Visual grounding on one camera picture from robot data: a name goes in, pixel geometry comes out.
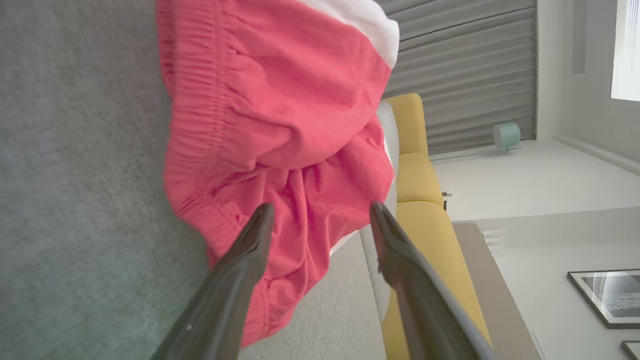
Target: black and white photo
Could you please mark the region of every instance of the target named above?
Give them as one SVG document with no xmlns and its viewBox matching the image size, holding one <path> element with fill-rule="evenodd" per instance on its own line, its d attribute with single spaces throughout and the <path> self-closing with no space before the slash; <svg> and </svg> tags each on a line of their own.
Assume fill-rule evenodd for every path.
<svg viewBox="0 0 640 360">
<path fill-rule="evenodd" d="M 640 269 L 568 272 L 607 329 L 640 329 Z"/>
</svg>

